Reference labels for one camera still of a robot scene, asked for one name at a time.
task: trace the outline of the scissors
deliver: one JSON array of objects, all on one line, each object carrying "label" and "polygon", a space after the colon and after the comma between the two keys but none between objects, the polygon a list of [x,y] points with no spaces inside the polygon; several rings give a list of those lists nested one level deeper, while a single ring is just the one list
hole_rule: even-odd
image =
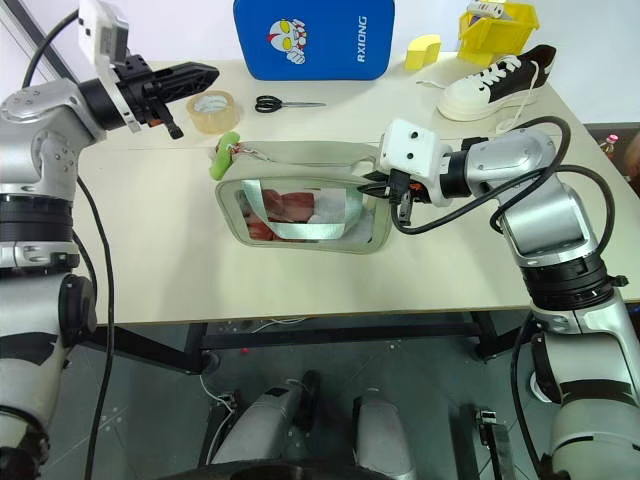
[{"label": "scissors", "polygon": [[282,107],[326,107],[326,103],[310,102],[283,102],[279,98],[271,95],[260,95],[256,98],[256,112],[273,113]]}]

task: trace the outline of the tape roll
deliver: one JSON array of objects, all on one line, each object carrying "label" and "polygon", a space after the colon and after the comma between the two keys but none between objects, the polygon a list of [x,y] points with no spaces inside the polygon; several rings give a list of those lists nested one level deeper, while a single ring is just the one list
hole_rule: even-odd
[{"label": "tape roll", "polygon": [[194,95],[187,103],[187,111],[202,133],[226,133],[240,120],[233,97],[220,90]]}]

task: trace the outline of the yellow basket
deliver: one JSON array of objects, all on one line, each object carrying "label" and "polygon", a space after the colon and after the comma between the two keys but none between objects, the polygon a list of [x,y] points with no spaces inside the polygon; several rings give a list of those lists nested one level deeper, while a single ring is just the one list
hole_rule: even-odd
[{"label": "yellow basket", "polygon": [[540,28],[536,9],[523,3],[505,3],[512,20],[480,18],[469,25],[473,15],[460,16],[461,40],[458,57],[486,67],[498,55],[518,55],[533,29]]}]

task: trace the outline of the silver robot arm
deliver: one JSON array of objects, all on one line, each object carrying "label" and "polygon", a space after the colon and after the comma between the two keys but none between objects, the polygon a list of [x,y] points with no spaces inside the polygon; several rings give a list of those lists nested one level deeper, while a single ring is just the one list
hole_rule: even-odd
[{"label": "silver robot arm", "polygon": [[48,456],[47,425],[70,349],[96,326],[94,287],[79,265],[72,207],[82,150],[124,125],[167,126],[166,106],[218,77],[185,63],[152,71],[126,50],[127,26],[83,0],[81,41],[101,80],[57,80],[0,104],[0,477],[31,479]]},{"label": "silver robot arm", "polygon": [[[465,143],[452,152],[433,132],[403,120],[388,128],[378,162],[388,181],[373,192],[389,196],[400,231],[443,223],[409,228],[414,201],[446,206],[454,197],[482,198],[521,175],[539,176],[556,158],[554,143],[534,128]],[[509,205],[534,181],[495,198]],[[640,478],[640,343],[617,288],[626,279],[608,275],[579,196],[555,174],[499,218],[542,330],[532,339],[538,383],[562,405],[542,476]]]}]

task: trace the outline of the black scissors handle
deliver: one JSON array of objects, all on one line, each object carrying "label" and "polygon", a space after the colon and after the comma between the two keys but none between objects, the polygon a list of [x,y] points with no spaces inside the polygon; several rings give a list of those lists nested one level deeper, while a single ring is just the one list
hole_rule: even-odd
[{"label": "black scissors handle", "polygon": [[282,108],[282,100],[272,95],[260,95],[256,98],[256,112],[273,113]]}]

